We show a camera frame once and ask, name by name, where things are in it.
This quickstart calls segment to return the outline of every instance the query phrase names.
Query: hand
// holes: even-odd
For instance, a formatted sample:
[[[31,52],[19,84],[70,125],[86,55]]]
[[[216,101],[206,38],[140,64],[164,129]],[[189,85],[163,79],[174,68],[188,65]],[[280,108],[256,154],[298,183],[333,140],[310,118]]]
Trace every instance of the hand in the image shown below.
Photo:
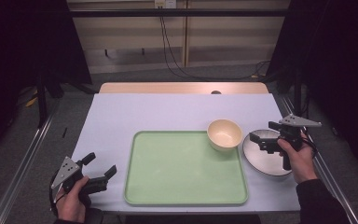
[[[88,181],[89,177],[83,176],[83,178],[76,181],[71,191],[66,195],[64,195],[65,191],[60,189],[56,196],[60,198],[63,195],[57,201],[58,219],[84,223],[86,207],[79,201],[78,194]]]
[[[293,175],[297,184],[300,184],[306,180],[317,179],[312,161],[312,148],[303,143],[300,150],[295,151],[292,146],[283,139],[278,139],[278,145],[286,151],[292,165]]]

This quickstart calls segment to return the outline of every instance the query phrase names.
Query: power outlet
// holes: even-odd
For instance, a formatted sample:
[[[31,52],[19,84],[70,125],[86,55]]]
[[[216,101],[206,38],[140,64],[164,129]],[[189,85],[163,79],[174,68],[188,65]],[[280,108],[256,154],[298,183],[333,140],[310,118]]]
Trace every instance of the power outlet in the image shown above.
[[[165,8],[176,8],[176,0],[165,0]]]
[[[155,0],[155,8],[165,8],[165,0]]]

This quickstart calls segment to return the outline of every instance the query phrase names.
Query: table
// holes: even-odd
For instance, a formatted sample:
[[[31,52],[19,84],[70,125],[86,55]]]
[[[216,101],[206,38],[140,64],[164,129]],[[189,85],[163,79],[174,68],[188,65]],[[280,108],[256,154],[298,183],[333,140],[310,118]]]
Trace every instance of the table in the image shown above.
[[[180,89],[187,94],[178,94]],[[125,93],[103,93],[123,91]],[[167,91],[174,93],[156,93]],[[211,95],[211,91],[223,94]],[[239,94],[241,91],[257,94]],[[298,211],[296,182],[292,175],[261,174],[247,162],[243,153],[240,153],[241,162],[248,179],[249,198],[239,206],[133,206],[123,197],[131,140],[135,133],[143,130],[206,130],[211,120],[222,117],[237,121],[245,133],[267,129],[268,121],[282,116],[274,98],[266,92],[267,88],[260,83],[104,84],[100,94],[94,97],[72,157],[78,160],[95,152],[95,162],[83,170],[90,177],[101,176],[113,164],[117,166],[117,174],[109,181],[108,190],[90,195],[93,206],[120,214]]]

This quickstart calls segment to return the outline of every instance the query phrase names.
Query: gray carpet floor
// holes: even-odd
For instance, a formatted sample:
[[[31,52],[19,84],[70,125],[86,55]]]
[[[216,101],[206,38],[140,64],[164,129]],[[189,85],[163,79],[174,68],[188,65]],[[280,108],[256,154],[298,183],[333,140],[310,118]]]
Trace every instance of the gray carpet floor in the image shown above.
[[[104,82],[203,81],[206,77],[213,77],[207,78],[209,81],[257,81],[257,78],[241,78],[253,74],[254,66],[195,67],[187,68],[186,72],[201,79],[179,77],[168,69],[161,69],[93,75],[94,84],[89,87],[98,90]],[[54,171],[61,165],[62,158],[72,155],[93,99],[92,95],[87,95],[71,86],[62,84],[62,87],[65,95],[61,99],[52,99],[48,96],[48,108],[56,105],[56,113],[45,139],[34,156],[30,170],[25,174],[20,191],[15,195],[14,203],[5,217],[5,223],[52,223],[55,219],[49,212],[49,181]],[[268,90],[276,94],[275,83],[269,83]],[[23,104],[29,97],[29,94],[24,94],[19,98],[18,113],[0,141],[0,199],[10,185],[36,132],[37,104],[31,107],[24,107]],[[310,129],[311,137],[358,217],[358,160],[353,157],[345,139],[333,134],[331,131],[333,124],[312,100],[310,100],[310,119],[321,121],[324,125],[320,129]],[[266,213],[259,216],[263,224],[299,221],[298,213]],[[120,221],[124,222],[125,217],[118,219],[116,215],[106,214],[103,223],[120,223]]]

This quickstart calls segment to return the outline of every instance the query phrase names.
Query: person's left hand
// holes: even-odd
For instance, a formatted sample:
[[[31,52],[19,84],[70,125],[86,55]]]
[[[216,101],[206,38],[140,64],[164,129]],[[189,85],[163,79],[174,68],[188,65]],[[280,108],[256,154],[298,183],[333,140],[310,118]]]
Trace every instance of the person's left hand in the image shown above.
[[[71,191],[69,191],[66,195],[65,191],[60,189],[56,196],[56,198],[59,199],[56,204],[58,219],[84,223],[86,207],[81,201],[79,201],[78,194],[88,181],[89,177],[86,175],[83,176],[83,178],[76,181]]]

